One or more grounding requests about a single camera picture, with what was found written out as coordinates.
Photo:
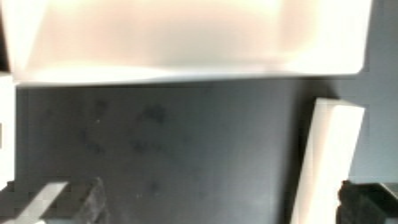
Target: white panel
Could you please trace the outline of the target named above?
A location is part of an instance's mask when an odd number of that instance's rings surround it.
[[[291,224],[334,224],[337,191],[348,178],[364,108],[316,99]]]
[[[2,0],[21,82],[355,73],[371,0]]]
[[[16,95],[11,75],[0,74],[0,190],[14,180]]]

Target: dark gray surface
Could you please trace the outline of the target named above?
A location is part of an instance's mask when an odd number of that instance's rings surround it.
[[[396,182],[396,11],[375,1],[355,77],[19,89],[18,181],[99,176],[110,223],[284,223],[320,96],[366,106],[350,179]]]

